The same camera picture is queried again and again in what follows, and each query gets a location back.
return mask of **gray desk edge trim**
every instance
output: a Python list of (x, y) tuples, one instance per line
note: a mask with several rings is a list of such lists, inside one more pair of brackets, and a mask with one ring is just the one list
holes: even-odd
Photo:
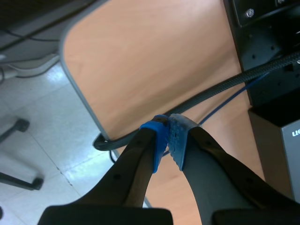
[[(100, 132), (102, 133), (103, 137), (106, 140), (109, 140), (109, 137), (106, 133), (106, 131), (104, 130), (103, 126), (101, 125), (101, 123), (99, 122), (98, 118), (96, 117), (96, 115), (94, 114), (94, 112), (92, 111), (90, 105), (88, 104), (87, 100), (85, 99), (84, 95), (82, 94), (82, 92), (79, 90), (79, 87), (77, 86), (75, 80), (73, 79), (73, 77), (71, 76), (71, 73), (65, 63), (65, 55), (64, 55), (64, 45), (65, 45), (65, 41), (66, 41), (66, 37), (69, 33), (69, 31), (72, 29), (73, 26), (75, 26), (79, 21), (81, 21), (85, 16), (87, 16), (88, 14), (90, 14), (91, 12), (93, 12), (94, 10), (96, 10), (98, 7), (102, 6), (104, 3), (106, 3), (108, 0), (98, 0), (95, 3), (93, 3), (90, 7), (88, 7), (87, 9), (83, 10), (81, 13), (79, 13), (78, 15), (76, 15), (74, 17), (74, 19), (68, 24), (68, 26), (64, 29), (62, 35), (61, 35), (61, 39), (60, 39), (60, 46), (59, 46), (59, 55), (60, 55), (60, 62), (61, 62), (61, 66), (63, 68), (63, 70), (65, 71), (70, 83), (72, 84), (73, 88), (75, 89), (75, 91), (77, 92), (79, 98), (81, 99), (82, 103), (84, 104), (85, 108), (88, 110), (88, 112), (90, 113), (91, 117), (93, 118), (95, 124), (97, 125), (97, 127), (99, 128)], [(116, 155), (116, 157), (119, 157), (119, 153), (117, 150), (113, 150), (114, 154)], [(148, 201), (148, 199), (145, 197), (144, 199), (145, 204), (147, 205), (147, 207), (151, 208), (151, 204)]]

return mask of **black cable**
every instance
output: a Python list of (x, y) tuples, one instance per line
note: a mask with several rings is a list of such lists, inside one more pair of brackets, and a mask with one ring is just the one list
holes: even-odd
[(4, 32), (6, 32), (7, 34), (11, 35), (11, 36), (14, 36), (14, 37), (17, 37), (17, 38), (21, 38), (21, 39), (24, 39), (24, 40), (32, 40), (32, 41), (50, 41), (50, 42), (58, 42), (60, 41), (59, 39), (39, 39), (39, 38), (34, 38), (34, 37), (27, 37), (27, 36), (22, 36), (22, 35), (19, 35), (19, 34), (15, 34), (15, 33), (12, 33), (11, 31), (9, 30), (3, 30)]
[(111, 159), (112, 163), (116, 162), (116, 160), (113, 159), (113, 151), (112, 150), (109, 151), (109, 158)]
[[(228, 78), (200, 93), (191, 97), (190, 99), (184, 101), (173, 109), (164, 113), (166, 116), (170, 116), (173, 113), (183, 113), (186, 110), (192, 108), (193, 106), (203, 102), (204, 100), (227, 90), (235, 85), (240, 83), (251, 81), (255, 78), (258, 78), (268, 72), (272, 72), (274, 70), (283, 68), (289, 64), (292, 64), (300, 59), (300, 52), (292, 53), (288, 56), (282, 57), (277, 60), (273, 60), (271, 62), (267, 62), (263, 65), (257, 66), (253, 69), (242, 72), (236, 76)], [(100, 134), (94, 142), (94, 147), (101, 151), (113, 150), (120, 147), (123, 147), (129, 143), (129, 141), (133, 138), (133, 136), (137, 133), (138, 130), (131, 132), (128, 135), (125, 135), (117, 140), (106, 141), (105, 138)]]

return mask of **cable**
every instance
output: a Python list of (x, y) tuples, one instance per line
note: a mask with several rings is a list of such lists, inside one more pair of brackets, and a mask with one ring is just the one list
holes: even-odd
[(261, 77), (257, 78), (256, 80), (250, 82), (245, 87), (239, 89), (237, 92), (235, 92), (233, 95), (231, 95), (228, 99), (226, 99), (223, 103), (221, 103), (218, 107), (216, 107), (213, 111), (211, 111), (207, 116), (205, 116), (199, 123), (199, 125), (202, 125), (205, 123), (213, 114), (215, 114), (217, 111), (219, 111), (221, 108), (223, 108), (227, 103), (229, 103), (231, 100), (233, 100), (235, 97), (237, 97), (240, 93), (247, 90), (248, 88), (252, 87), (254, 84), (265, 78), (269, 73), (266, 73), (262, 75)]
[(113, 150), (109, 151), (109, 158), (112, 161), (112, 163), (116, 163), (116, 160), (113, 159)]
[[(272, 72), (274, 70), (283, 68), (293, 62), (296, 62), (300, 59), (300, 52), (292, 53), (288, 56), (282, 57), (277, 60), (273, 60), (271, 62), (265, 63), (253, 69), (247, 70), (242, 72), (236, 76), (228, 78), (200, 93), (196, 94), (195, 96), (191, 97), (190, 99), (184, 101), (183, 103), (179, 104), (178, 106), (174, 107), (173, 109), (167, 111), (165, 115), (170, 116), (173, 113), (181, 114), (186, 110), (192, 108), (193, 106), (205, 101), (206, 99), (227, 90), (237, 84), (249, 82), (255, 78), (258, 78), (268, 72)], [(106, 150), (113, 150), (120, 147), (123, 147), (129, 143), (132, 137), (137, 133), (138, 130), (131, 132), (130, 134), (123, 136), (117, 140), (107, 141), (105, 142), (105, 138), (100, 134), (94, 142), (94, 147), (98, 150), (106, 151)]]

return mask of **white floor tile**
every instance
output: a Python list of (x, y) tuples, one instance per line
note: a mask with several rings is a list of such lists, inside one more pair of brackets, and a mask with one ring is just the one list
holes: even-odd
[[(32, 182), (36, 177), (48, 179), (60, 174), (55, 164), (28, 132), (15, 132), (0, 144), (0, 172)], [(0, 200), (6, 200), (23, 189), (0, 184)]]
[(26, 225), (3, 202), (0, 202), (0, 207), (3, 211), (3, 217), (0, 220), (1, 225)]
[(64, 175), (81, 195), (85, 195), (95, 187), (112, 165), (108, 152), (105, 152), (64, 172)]
[(15, 113), (61, 171), (101, 153), (92, 146), (99, 130), (70, 84)]
[(51, 205), (64, 205), (79, 198), (63, 175), (46, 180), (39, 191), (23, 191), (5, 201), (7, 207), (27, 225), (37, 225), (45, 208)]
[(14, 111), (68, 83), (65, 73), (58, 63), (41, 76), (5, 80), (0, 88), (0, 96)]
[(12, 114), (7, 104), (0, 98), (0, 118)]

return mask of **screw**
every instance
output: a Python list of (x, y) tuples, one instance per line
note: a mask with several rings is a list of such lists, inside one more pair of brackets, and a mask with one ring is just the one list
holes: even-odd
[(251, 18), (254, 16), (254, 9), (250, 8), (246, 11), (246, 17)]

